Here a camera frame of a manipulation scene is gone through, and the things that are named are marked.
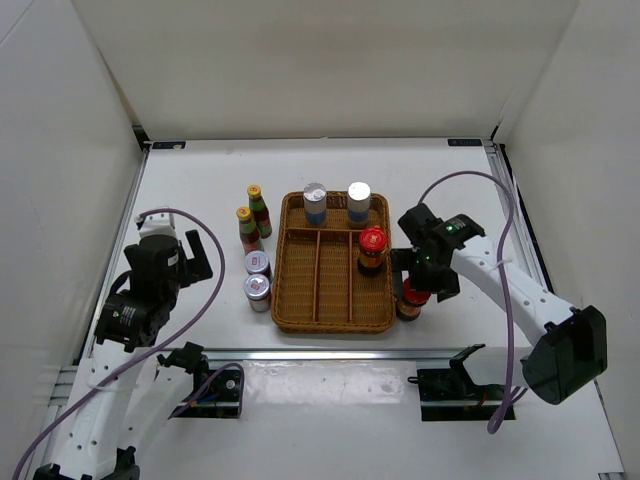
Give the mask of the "red lid jar front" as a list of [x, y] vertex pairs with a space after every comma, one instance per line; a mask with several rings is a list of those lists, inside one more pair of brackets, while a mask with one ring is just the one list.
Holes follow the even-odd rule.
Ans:
[[422, 307], [429, 301], [431, 294], [413, 289], [410, 279], [402, 283], [400, 297], [396, 300], [396, 316], [404, 321], [414, 321], [420, 314]]

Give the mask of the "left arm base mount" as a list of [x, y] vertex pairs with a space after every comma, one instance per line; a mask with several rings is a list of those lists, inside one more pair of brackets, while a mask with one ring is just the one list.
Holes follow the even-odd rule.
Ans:
[[230, 362], [212, 368], [204, 347], [187, 342], [168, 355], [159, 354], [161, 367], [177, 367], [190, 376], [192, 391], [176, 406], [173, 418], [239, 419], [243, 408], [244, 368]]

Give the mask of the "blue label sticker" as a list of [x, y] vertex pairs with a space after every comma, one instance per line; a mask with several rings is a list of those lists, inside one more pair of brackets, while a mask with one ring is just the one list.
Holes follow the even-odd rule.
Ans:
[[466, 147], [482, 147], [483, 141], [481, 139], [472, 138], [449, 138], [447, 140], [449, 147], [466, 148]]
[[186, 148], [185, 141], [156, 141], [151, 145], [153, 150], [182, 150]]

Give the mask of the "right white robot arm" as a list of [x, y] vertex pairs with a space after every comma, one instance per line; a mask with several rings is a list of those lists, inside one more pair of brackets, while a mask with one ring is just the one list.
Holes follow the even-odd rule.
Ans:
[[466, 278], [512, 313], [532, 347], [514, 354], [516, 385], [558, 405], [606, 371], [604, 315], [593, 306], [571, 305], [500, 260], [493, 242], [470, 217], [442, 220], [419, 204], [398, 224], [411, 245], [390, 253], [396, 297], [445, 301], [459, 294], [459, 280]]

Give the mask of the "blue label shaker front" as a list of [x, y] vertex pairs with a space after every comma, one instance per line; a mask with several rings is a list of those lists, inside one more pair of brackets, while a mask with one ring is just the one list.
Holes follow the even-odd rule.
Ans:
[[353, 182], [347, 190], [347, 219], [353, 228], [363, 228], [368, 222], [371, 200], [370, 186], [361, 181]]

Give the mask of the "green cap sauce bottle front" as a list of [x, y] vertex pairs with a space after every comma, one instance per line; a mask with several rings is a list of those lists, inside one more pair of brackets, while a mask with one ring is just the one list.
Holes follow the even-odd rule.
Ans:
[[248, 206], [239, 207], [236, 210], [239, 224], [239, 236], [243, 246], [244, 254], [252, 251], [263, 251], [263, 243], [260, 231]]

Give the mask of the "blue label sticker left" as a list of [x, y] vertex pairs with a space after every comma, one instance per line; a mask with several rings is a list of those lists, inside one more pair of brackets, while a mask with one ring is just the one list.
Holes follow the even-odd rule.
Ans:
[[151, 145], [153, 150], [182, 150], [186, 148], [185, 141], [156, 141]]

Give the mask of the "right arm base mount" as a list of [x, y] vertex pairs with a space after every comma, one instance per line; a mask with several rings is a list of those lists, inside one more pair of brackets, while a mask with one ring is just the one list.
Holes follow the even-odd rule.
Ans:
[[423, 422], [488, 421], [504, 394], [498, 384], [477, 385], [463, 368], [463, 361], [484, 344], [475, 344], [456, 354], [446, 367], [418, 368], [407, 382], [418, 389]]

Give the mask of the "silver lid jar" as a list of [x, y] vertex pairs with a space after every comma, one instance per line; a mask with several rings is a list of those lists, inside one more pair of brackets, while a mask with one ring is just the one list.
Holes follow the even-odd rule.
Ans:
[[267, 279], [272, 277], [271, 263], [268, 255], [262, 250], [253, 250], [246, 254], [244, 260], [248, 275], [263, 275]]
[[254, 311], [265, 312], [270, 309], [271, 284], [265, 275], [250, 275], [246, 279], [243, 289], [249, 305]]

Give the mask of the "wicker divided tray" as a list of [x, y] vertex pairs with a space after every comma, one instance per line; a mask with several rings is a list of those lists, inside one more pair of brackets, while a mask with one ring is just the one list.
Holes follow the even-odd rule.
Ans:
[[391, 265], [358, 270], [360, 231], [348, 224], [347, 194], [327, 193], [327, 224], [311, 225], [301, 191], [284, 196], [271, 316], [285, 333], [380, 334], [395, 323]]

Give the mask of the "red lid jar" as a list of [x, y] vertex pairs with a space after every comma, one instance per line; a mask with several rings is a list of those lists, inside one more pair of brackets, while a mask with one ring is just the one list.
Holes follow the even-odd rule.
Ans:
[[429, 301], [431, 294], [413, 289], [410, 279], [402, 283], [400, 297], [396, 300], [396, 316], [404, 321], [414, 321], [420, 314], [422, 307]]
[[365, 276], [377, 275], [383, 268], [389, 240], [380, 226], [365, 228], [358, 237], [358, 270]]

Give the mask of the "blue label sticker right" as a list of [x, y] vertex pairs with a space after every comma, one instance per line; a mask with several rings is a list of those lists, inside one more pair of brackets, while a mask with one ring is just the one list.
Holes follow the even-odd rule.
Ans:
[[449, 138], [447, 140], [449, 147], [466, 148], [466, 147], [482, 147], [483, 141], [481, 139], [472, 138]]

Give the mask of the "aluminium frame rail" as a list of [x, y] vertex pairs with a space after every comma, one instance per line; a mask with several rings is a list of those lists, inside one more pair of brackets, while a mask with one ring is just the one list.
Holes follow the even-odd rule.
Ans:
[[439, 349], [213, 349], [204, 348], [202, 354], [211, 361], [430, 361], [449, 360], [468, 349], [467, 347]]

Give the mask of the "blue label shaker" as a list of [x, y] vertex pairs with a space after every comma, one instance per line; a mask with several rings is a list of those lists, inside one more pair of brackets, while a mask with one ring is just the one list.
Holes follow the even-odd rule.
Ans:
[[370, 186], [361, 181], [353, 182], [347, 190], [347, 219], [353, 228], [363, 228], [368, 222], [371, 200]]
[[323, 228], [327, 221], [327, 191], [321, 183], [309, 183], [303, 190], [305, 218], [315, 227]]

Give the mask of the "silver lid jar front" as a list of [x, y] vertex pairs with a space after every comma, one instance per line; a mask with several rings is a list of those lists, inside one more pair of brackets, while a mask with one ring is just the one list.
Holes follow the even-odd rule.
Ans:
[[270, 309], [271, 284], [265, 275], [250, 275], [246, 279], [243, 289], [249, 305], [254, 311], [265, 312]]

